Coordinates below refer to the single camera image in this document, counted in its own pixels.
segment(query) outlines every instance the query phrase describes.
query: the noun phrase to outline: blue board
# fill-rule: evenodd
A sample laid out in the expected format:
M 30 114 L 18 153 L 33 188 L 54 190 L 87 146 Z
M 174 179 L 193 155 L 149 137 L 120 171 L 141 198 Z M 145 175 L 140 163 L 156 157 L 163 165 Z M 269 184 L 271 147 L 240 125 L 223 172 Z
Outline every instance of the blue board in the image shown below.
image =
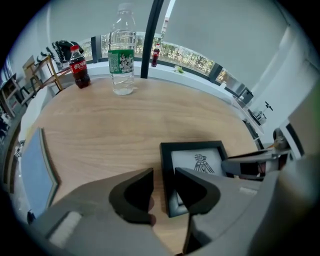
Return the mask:
M 58 183 L 46 155 L 43 130 L 37 128 L 21 157 L 24 190 L 34 216 L 39 217 L 50 205 Z

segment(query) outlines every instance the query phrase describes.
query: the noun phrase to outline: round table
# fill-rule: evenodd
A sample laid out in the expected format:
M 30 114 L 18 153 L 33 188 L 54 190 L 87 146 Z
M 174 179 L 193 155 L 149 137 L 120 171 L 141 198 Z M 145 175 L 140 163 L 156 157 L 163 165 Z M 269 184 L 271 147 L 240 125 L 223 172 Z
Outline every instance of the round table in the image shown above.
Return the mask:
M 229 157 L 257 147 L 243 121 L 219 98 L 153 79 L 135 79 L 134 84 L 137 90 L 126 96 L 114 94 L 110 78 L 96 79 L 84 89 L 70 86 L 49 102 L 32 129 L 44 128 L 60 178 L 53 204 L 82 184 L 153 168 L 153 230 L 178 254 L 188 214 L 167 216 L 160 143 L 222 141 Z

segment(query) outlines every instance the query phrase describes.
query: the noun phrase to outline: bottle label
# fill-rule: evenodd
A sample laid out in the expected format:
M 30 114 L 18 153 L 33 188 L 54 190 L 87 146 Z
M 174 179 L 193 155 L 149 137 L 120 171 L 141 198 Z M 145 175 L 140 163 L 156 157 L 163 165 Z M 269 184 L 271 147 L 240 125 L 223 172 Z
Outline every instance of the bottle label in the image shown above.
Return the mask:
M 111 74 L 125 74 L 134 71 L 133 49 L 109 50 L 109 70 Z
M 87 69 L 87 62 L 84 59 L 84 60 L 78 61 L 76 63 L 72 63 L 72 64 L 70 64 L 70 68 L 71 68 L 71 72 L 73 74 L 78 73 L 78 72 L 80 72 L 82 70 L 86 70 Z

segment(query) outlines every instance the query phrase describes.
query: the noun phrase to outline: bottle cap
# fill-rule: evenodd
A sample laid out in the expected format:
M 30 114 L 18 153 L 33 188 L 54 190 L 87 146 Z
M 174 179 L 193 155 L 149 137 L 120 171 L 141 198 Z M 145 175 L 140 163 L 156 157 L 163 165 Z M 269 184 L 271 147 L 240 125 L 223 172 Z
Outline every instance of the bottle cap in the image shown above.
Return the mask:
M 79 45 L 73 45 L 70 47 L 70 50 L 73 52 L 73 51 L 76 51 L 79 49 Z
M 120 11 L 132 11 L 134 4 L 131 2 L 123 2 L 119 4 L 118 12 Z

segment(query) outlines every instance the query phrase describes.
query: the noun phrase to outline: bird drawing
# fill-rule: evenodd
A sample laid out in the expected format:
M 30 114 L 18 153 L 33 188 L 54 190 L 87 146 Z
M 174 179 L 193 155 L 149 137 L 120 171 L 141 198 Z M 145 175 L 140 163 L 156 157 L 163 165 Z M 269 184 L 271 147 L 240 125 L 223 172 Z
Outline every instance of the bird drawing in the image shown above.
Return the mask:
M 207 174 L 214 174 L 214 170 L 210 167 L 210 165 L 207 163 L 206 159 L 207 157 L 202 154 L 195 154 L 195 166 L 194 170 L 201 173 L 207 173 Z

